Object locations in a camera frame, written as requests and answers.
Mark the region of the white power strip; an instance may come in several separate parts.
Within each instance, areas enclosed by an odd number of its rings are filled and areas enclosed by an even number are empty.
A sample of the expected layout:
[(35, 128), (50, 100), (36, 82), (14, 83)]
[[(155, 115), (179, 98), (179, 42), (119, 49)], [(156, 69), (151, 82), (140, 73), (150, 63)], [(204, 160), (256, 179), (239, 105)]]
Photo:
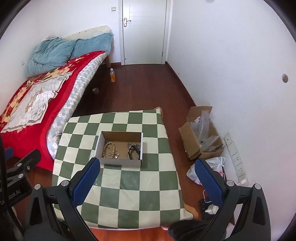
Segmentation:
[(238, 184), (243, 186), (248, 185), (248, 178), (247, 178), (247, 174), (246, 174), (242, 159), (240, 157), (236, 144), (234, 143), (234, 140), (231, 138), (231, 135), (229, 133), (225, 135), (224, 141), (236, 172)]

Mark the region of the green checkered tablecloth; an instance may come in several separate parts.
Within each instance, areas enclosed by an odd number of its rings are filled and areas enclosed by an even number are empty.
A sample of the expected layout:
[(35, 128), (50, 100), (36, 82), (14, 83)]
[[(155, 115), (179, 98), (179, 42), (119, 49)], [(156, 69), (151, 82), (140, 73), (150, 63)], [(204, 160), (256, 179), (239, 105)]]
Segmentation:
[(160, 108), (72, 117), (65, 125), (55, 156), (52, 184), (70, 180), (95, 155), (102, 131), (141, 132), (140, 167), (101, 165), (78, 210), (94, 228), (152, 228), (192, 219), (181, 187)]

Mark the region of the orange drink bottle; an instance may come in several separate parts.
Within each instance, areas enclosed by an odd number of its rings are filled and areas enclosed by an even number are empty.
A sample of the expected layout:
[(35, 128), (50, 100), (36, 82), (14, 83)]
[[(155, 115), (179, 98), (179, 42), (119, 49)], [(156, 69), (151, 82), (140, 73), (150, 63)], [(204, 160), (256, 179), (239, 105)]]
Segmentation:
[(116, 78), (115, 78), (115, 71), (113, 68), (110, 69), (110, 78), (111, 78), (111, 82), (115, 82)]

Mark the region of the blue blanket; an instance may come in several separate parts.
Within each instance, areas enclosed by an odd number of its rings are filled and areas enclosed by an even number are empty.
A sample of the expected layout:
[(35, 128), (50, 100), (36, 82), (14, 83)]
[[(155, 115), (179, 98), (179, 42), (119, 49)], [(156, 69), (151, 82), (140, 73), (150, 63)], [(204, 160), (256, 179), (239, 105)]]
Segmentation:
[(69, 60), (94, 51), (111, 51), (112, 34), (105, 33), (90, 39), (65, 40), (53, 37), (37, 45), (29, 57), (27, 77), (47, 73), (64, 66)]

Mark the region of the white plastic bag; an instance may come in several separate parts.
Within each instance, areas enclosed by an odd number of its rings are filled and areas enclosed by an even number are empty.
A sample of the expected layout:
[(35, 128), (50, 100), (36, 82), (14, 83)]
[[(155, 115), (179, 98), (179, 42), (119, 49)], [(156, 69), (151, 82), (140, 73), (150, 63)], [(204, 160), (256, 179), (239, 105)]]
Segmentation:
[(224, 157), (214, 157), (210, 159), (199, 158), (194, 164), (192, 164), (187, 171), (187, 177), (196, 183), (197, 185), (205, 185), (208, 183), (214, 183), (218, 174), (224, 180), (224, 163), (226, 159)]

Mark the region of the white door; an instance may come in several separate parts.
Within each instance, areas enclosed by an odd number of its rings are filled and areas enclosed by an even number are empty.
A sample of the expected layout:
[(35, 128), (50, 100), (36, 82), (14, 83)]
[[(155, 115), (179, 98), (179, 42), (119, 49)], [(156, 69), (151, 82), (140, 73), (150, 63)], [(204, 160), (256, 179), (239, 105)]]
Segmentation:
[[(165, 64), (173, 1), (119, 1), (122, 65)], [(123, 18), (131, 20), (123, 26)]]

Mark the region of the white cardboard jewelry box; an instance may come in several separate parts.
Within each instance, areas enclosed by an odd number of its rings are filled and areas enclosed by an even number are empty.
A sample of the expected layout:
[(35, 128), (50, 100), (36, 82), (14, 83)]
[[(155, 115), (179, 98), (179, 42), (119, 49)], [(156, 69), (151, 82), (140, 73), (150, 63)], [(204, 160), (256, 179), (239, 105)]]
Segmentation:
[[(143, 156), (143, 133), (102, 131), (99, 134), (94, 156), (101, 164), (122, 167), (141, 167)], [(127, 143), (139, 144), (140, 154), (128, 152)]]

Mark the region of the red floral bed quilt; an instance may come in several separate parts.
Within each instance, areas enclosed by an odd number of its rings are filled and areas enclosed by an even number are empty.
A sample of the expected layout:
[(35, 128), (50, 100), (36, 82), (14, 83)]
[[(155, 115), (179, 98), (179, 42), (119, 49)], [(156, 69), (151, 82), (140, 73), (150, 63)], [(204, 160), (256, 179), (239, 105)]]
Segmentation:
[(94, 51), (69, 60), (64, 66), (29, 77), (15, 92), (1, 115), (1, 138), (22, 158), (34, 149), (41, 153), (38, 167), (52, 171), (54, 158), (48, 150), (50, 129), (60, 110), (74, 92), (78, 80), (88, 85), (105, 51)]

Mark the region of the brown cardboard box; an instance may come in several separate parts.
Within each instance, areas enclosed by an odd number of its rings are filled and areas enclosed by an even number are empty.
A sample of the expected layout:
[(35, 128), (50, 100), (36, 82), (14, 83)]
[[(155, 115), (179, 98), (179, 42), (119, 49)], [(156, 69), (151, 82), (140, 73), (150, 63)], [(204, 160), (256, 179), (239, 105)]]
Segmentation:
[(190, 108), (185, 124), (179, 128), (184, 149), (190, 160), (210, 159), (223, 152), (223, 143), (210, 120), (211, 106)]

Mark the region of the clear plastic packaging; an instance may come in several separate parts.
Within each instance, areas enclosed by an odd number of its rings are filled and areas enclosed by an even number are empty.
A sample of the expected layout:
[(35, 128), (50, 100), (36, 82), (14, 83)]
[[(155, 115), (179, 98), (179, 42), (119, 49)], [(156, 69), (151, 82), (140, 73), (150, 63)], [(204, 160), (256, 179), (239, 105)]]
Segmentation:
[(201, 115), (193, 122), (190, 122), (190, 127), (197, 139), (202, 152), (212, 152), (215, 147), (213, 144), (218, 140), (218, 136), (209, 136), (210, 118), (209, 111), (202, 110)]

